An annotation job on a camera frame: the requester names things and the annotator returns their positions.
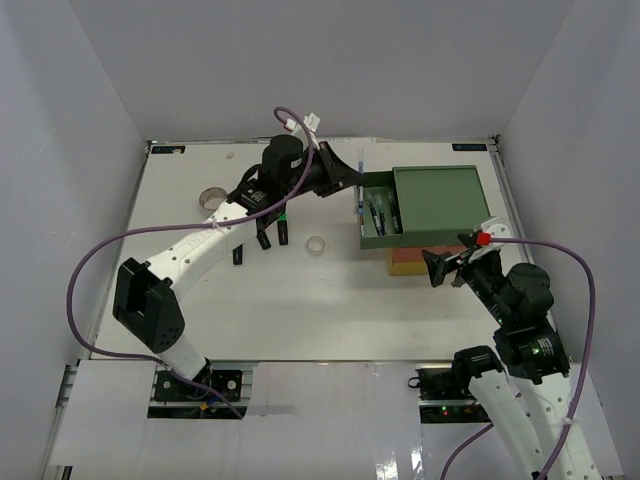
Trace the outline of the blue pen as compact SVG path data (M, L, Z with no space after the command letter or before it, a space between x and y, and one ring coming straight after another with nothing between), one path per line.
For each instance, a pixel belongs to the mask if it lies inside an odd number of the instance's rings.
M362 175L364 173L364 150L363 149L358 149L357 167L358 167L358 173ZM364 204L364 191L363 191L362 182L360 182L360 184L357 187L357 214L358 214L358 220L360 224L362 224L363 222L363 204Z

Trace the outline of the green drawer tray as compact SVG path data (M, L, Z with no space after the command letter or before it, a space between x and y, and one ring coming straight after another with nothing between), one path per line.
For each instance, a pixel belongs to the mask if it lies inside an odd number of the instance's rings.
M372 217L364 199L363 222L360 224L360 247L362 249L385 249L398 247L441 247L453 246L459 243L459 239L448 243L428 242L424 237L405 236L402 233L396 234L392 222L391 210L388 201L388 192L393 190L396 195L396 187L393 176L393 169L388 171L366 172L362 183L364 194L371 191L374 195L381 194L385 204L385 213L389 234L378 236L373 225Z

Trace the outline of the green tip pen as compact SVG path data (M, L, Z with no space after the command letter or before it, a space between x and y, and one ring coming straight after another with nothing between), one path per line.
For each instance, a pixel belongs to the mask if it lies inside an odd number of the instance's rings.
M377 215L379 218L379 223L380 223L380 228L381 228L381 232L383 236L386 236L389 234L389 228L387 225L387 220L386 220L386 213L385 213L385 204L383 202L383 198L381 194L377 194L375 197L376 200L376 208L377 208Z

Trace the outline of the purple tip pen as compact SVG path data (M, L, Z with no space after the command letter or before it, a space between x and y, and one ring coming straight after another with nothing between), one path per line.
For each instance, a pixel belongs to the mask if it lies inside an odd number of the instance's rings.
M374 195L371 191L366 193L367 205L369 207L376 233L378 236L386 235L386 225L383 204L380 195Z

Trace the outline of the black ballpoint pen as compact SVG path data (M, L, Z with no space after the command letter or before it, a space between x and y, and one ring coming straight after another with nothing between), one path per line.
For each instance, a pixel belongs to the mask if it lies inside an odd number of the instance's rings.
M399 206L398 206L398 202L397 202L397 198L396 198L395 192L393 190L390 190L388 192L388 201L389 201L389 206L390 206L390 210L391 210L391 216L392 216L392 222L393 222L393 226L394 226L394 231L395 231L396 234L401 234L402 233L402 225L401 225L401 219L400 219Z

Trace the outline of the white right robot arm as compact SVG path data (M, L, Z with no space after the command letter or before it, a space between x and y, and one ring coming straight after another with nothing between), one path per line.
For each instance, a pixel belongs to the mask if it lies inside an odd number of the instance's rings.
M575 381L561 338L549 321L554 304L548 273L533 263L502 266L501 249L518 241L508 230L481 227L460 237L464 250L422 256L432 286L453 275L497 322L495 345L460 350L451 365L453 390L476 399L521 479L598 479L601 474L574 417L586 379Z

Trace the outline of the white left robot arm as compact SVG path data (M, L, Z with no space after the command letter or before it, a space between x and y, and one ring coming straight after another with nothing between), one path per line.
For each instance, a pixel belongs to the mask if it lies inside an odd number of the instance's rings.
M180 391L202 398L211 387L210 363L187 337L181 298L218 261L263 237L285 213L287 196L326 198L363 180L325 141L308 147L289 134L273 137L261 162L245 172L202 229L143 262L129 258L119 267L114 318L178 374Z

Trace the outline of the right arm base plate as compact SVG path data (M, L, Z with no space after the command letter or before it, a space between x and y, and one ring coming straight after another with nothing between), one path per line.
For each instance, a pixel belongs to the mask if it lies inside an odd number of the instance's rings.
M477 402L471 394L461 389L450 368L417 369L407 380L407 386L417 390L422 401Z

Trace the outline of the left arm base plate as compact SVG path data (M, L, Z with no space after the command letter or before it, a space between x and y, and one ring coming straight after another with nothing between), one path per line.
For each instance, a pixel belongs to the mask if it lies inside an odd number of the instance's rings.
M241 398L243 372L241 370L214 370L209 387L217 390L231 402ZM208 401L214 395L206 390L189 386L168 371L159 371L156 376L152 399L156 402Z

